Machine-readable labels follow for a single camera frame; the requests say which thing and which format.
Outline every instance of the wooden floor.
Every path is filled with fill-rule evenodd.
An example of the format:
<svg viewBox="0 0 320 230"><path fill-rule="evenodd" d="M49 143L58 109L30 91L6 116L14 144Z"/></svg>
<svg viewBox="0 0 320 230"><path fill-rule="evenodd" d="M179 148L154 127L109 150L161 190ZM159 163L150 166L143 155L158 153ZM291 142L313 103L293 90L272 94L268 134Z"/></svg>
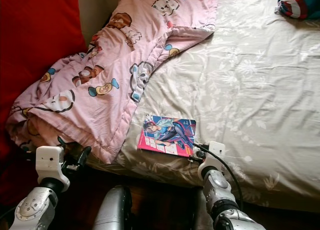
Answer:
<svg viewBox="0 0 320 230"><path fill-rule="evenodd" d="M49 230L89 230L105 194L116 185L132 194L137 229L190 229L193 190L86 169L59 198ZM267 230L319 230L319 214L244 205L244 211Z"/></svg>

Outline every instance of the comic book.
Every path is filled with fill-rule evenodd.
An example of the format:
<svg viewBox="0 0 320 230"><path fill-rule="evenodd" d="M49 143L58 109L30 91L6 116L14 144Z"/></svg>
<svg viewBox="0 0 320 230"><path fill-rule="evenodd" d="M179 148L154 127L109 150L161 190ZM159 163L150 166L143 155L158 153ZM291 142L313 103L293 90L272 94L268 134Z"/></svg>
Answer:
<svg viewBox="0 0 320 230"><path fill-rule="evenodd" d="M189 157L193 154L196 121L147 115L138 149Z"/></svg>

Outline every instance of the red cushion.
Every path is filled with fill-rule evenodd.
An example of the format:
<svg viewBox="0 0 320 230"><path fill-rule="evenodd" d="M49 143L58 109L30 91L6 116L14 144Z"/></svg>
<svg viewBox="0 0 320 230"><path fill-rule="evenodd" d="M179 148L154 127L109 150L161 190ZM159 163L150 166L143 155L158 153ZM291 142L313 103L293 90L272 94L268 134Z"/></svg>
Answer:
<svg viewBox="0 0 320 230"><path fill-rule="evenodd" d="M9 175L4 174L4 166L15 158L17 151L4 134L11 105L55 61L86 51L86 46L81 33L78 0L1 0L0 18L0 203L8 203L20 200L7 199L3 186L4 176ZM21 168L20 164L7 167L7 170L16 170L17 174L23 172L25 179L29 174ZM6 184L15 186L19 183L9 180L11 182ZM18 185L13 189L21 192L24 187Z"/></svg>

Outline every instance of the pink blanket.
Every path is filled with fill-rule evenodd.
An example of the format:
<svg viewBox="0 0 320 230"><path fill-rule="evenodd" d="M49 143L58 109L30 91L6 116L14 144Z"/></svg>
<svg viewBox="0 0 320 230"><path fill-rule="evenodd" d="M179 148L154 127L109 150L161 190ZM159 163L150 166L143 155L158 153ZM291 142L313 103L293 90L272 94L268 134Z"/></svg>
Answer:
<svg viewBox="0 0 320 230"><path fill-rule="evenodd" d="M149 77L214 32L217 4L120 0L87 54L58 60L16 99L6 125L12 140L24 150L77 142L111 163Z"/></svg>

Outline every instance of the bed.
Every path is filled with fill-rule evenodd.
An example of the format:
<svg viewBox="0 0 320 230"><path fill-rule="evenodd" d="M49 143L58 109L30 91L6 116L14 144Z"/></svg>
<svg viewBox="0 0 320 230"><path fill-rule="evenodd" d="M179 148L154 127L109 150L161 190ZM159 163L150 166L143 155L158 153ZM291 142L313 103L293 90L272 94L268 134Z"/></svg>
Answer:
<svg viewBox="0 0 320 230"><path fill-rule="evenodd" d="M225 144L245 201L319 212L320 21L283 17L276 5L219 0L214 35L150 78L114 163L88 164L201 185L195 163L137 149L146 114L195 119L197 142Z"/></svg>

